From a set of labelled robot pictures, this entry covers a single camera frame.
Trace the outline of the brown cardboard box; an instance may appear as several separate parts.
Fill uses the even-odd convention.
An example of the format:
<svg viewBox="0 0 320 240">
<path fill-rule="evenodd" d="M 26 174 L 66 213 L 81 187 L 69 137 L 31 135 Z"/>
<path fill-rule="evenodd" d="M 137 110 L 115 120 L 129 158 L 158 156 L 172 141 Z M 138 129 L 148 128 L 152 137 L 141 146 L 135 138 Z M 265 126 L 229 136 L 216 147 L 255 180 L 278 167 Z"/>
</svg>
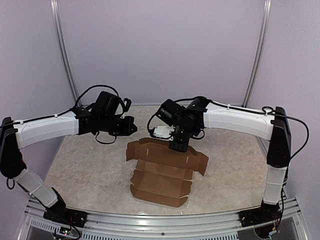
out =
<svg viewBox="0 0 320 240">
<path fill-rule="evenodd" d="M 130 179 L 135 198 L 178 208 L 188 200 L 193 173 L 204 175 L 209 158 L 191 146 L 178 152 L 167 141 L 145 137 L 127 144 L 126 160 L 137 161 Z"/>
</svg>

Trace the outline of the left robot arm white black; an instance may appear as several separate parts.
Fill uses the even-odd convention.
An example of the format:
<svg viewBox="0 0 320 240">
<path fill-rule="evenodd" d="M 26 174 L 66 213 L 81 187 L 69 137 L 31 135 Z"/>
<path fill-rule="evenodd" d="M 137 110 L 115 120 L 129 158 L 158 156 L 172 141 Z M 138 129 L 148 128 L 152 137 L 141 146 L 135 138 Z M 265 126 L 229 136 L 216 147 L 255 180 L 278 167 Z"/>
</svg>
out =
<svg viewBox="0 0 320 240">
<path fill-rule="evenodd" d="M 43 141 L 101 132 L 117 138 L 137 132 L 134 117 L 124 110 L 110 112 L 93 105 L 76 107 L 64 113 L 13 121 L 6 117 L 0 127 L 0 173 L 14 180 L 28 194 L 42 203 L 57 221 L 63 223 L 70 218 L 70 211 L 60 194 L 48 187 L 43 180 L 27 168 L 21 150 Z"/>
</svg>

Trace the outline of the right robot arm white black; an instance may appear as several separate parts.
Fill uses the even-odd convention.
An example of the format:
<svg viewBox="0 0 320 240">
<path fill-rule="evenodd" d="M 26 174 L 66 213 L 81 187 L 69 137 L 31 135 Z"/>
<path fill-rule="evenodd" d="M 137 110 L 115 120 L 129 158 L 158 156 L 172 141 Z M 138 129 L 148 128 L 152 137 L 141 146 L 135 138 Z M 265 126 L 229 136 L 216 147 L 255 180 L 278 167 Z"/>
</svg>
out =
<svg viewBox="0 0 320 240">
<path fill-rule="evenodd" d="M 225 105 L 204 96 L 191 99 L 187 107 L 173 101 L 173 126 L 169 148 L 185 153 L 189 140 L 204 129 L 222 129 L 249 134 L 269 141 L 265 190 L 256 218 L 266 222 L 279 208 L 291 157 L 291 132 L 286 112 L 281 107 L 255 110 Z"/>
</svg>

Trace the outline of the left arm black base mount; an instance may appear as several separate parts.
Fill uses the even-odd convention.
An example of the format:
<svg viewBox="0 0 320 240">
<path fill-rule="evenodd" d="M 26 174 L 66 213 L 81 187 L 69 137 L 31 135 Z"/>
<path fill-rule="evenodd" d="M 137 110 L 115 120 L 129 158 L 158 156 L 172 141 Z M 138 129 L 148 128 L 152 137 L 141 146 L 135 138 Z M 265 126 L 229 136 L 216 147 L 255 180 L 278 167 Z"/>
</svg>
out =
<svg viewBox="0 0 320 240">
<path fill-rule="evenodd" d="M 43 214 L 43 218 L 46 220 L 65 225 L 72 225 L 77 228 L 83 228 L 85 226 L 87 216 L 88 213 L 85 211 L 70 208 L 65 208 L 62 215 L 52 213 L 48 210 L 46 210 Z"/>
</svg>

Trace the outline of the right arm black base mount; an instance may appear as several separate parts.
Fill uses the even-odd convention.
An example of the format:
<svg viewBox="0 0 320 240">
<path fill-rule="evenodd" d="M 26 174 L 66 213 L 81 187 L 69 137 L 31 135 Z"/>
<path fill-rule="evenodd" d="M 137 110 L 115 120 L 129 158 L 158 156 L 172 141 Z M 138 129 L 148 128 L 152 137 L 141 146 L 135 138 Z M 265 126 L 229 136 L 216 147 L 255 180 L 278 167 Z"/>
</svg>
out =
<svg viewBox="0 0 320 240">
<path fill-rule="evenodd" d="M 266 206 L 261 205 L 257 208 L 242 210 L 238 215 L 241 226 L 244 228 L 274 221 L 275 219 L 279 220 L 281 218 L 282 211 L 278 204 L 267 204 Z"/>
</svg>

